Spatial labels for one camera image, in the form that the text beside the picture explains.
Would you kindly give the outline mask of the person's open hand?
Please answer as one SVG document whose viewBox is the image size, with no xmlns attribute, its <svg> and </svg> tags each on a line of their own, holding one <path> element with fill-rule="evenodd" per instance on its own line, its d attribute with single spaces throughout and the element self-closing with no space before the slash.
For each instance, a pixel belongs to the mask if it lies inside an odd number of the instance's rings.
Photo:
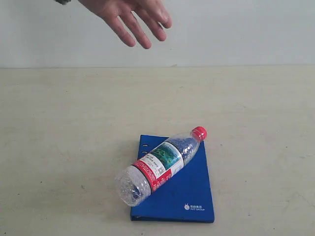
<svg viewBox="0 0 315 236">
<path fill-rule="evenodd" d="M 165 41 L 165 29 L 172 26 L 171 17 L 160 0 L 81 0 L 90 12 L 100 17 L 127 46 L 138 42 L 144 49 L 152 44 L 134 13 L 159 41 Z"/>
</svg>

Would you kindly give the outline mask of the grey sleeved forearm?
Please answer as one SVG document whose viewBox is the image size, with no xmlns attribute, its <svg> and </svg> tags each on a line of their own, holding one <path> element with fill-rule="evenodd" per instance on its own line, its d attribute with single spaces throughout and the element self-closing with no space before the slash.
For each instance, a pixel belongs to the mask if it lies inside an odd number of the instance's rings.
<svg viewBox="0 0 315 236">
<path fill-rule="evenodd" d="M 55 0 L 55 1 L 62 5 L 66 5 L 71 2 L 71 0 Z"/>
</svg>

